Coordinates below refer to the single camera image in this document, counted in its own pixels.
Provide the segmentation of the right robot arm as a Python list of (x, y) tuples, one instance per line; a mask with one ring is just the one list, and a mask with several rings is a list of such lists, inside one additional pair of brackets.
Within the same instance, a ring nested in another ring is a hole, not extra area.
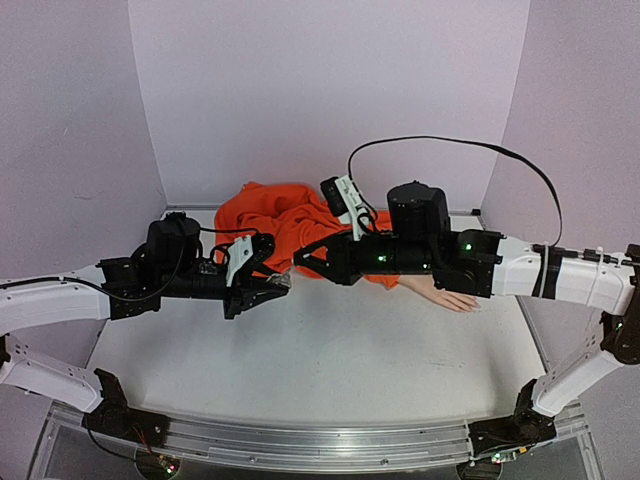
[(555, 417), (608, 374), (639, 361), (639, 249), (624, 253), (532, 244), (499, 232), (450, 224), (445, 193), (419, 182), (391, 189), (391, 227), (377, 231), (348, 177), (321, 186), (345, 225), (299, 249), (296, 265), (343, 286), (366, 275), (429, 274), (436, 287), (491, 298), (520, 296), (583, 305), (601, 321), (581, 346), (519, 392), (512, 414), (469, 425), (476, 457), (498, 457), (551, 440)]

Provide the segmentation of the clear nail polish bottle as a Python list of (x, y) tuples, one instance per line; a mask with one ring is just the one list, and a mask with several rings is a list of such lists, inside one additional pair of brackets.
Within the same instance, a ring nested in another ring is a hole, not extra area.
[(268, 278), (270, 284), (289, 289), (292, 286), (291, 276), (289, 272), (274, 273)]

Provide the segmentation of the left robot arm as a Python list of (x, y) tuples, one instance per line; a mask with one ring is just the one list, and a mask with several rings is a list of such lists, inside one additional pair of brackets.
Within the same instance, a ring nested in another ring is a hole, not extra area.
[(118, 378), (30, 352), (17, 330), (80, 320), (122, 320), (157, 312), (165, 298), (214, 300), (223, 317), (286, 296), (289, 274), (269, 268), (273, 235), (240, 229), (230, 244), (203, 253), (196, 220), (172, 212), (149, 225), (146, 241), (129, 257), (77, 272), (1, 284), (1, 381), (58, 400), (83, 414), (83, 426), (115, 438), (151, 436), (160, 443), (168, 419), (129, 406)]

